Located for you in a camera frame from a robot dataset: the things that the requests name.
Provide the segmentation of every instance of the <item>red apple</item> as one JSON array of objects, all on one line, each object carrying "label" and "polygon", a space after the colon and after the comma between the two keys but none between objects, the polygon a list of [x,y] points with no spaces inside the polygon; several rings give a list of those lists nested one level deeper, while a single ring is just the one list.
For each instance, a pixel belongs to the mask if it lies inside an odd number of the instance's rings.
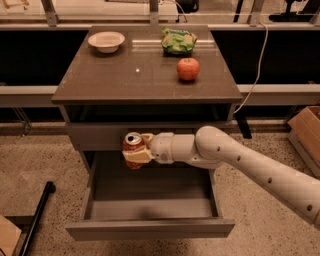
[{"label": "red apple", "polygon": [[185,81],[194,80],[200,71],[200,64],[194,58],[183,58],[177,64],[179,78]]}]

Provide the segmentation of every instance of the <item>drawer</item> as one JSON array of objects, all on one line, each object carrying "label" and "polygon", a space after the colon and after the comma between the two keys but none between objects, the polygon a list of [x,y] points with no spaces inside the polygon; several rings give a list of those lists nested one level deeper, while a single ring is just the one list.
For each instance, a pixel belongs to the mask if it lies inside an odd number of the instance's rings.
[{"label": "drawer", "polygon": [[78,241],[227,237],[214,196],[213,171],[177,163],[130,170],[119,151],[95,152],[80,220],[66,225]]}]

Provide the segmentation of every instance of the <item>bowl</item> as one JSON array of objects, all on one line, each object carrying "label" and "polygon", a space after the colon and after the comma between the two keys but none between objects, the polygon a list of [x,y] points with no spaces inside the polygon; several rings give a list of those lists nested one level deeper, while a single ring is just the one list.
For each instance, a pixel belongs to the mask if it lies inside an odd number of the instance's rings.
[{"label": "bowl", "polygon": [[118,50],[125,37],[118,32],[100,32],[89,37],[89,45],[96,47],[99,52],[112,53]]}]

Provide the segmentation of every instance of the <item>soda can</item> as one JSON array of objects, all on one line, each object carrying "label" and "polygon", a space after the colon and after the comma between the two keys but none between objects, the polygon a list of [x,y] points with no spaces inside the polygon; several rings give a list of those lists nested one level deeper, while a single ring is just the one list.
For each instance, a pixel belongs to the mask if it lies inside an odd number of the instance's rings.
[{"label": "soda can", "polygon": [[[144,140],[142,139],[140,133],[130,132],[126,135],[122,142],[122,150],[123,151],[134,151],[137,148],[145,145]],[[142,167],[142,163],[134,163],[126,160],[126,165],[133,170],[140,169]]]}]

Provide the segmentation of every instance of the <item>speckled floor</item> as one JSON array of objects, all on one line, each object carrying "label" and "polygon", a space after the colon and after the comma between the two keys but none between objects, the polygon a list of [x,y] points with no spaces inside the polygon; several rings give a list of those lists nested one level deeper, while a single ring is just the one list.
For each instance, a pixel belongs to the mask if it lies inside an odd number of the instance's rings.
[{"label": "speckled floor", "polygon": [[[231,136],[310,174],[281,125],[252,127],[251,140],[243,139],[237,129]],[[216,200],[223,217],[235,220],[229,237],[75,242],[64,226],[79,218],[88,180],[80,156],[62,126],[34,126],[26,137],[19,136],[19,128],[0,124],[0,213],[32,215],[46,182],[54,181],[57,188],[29,255],[320,255],[320,231],[227,164],[216,171]]]}]

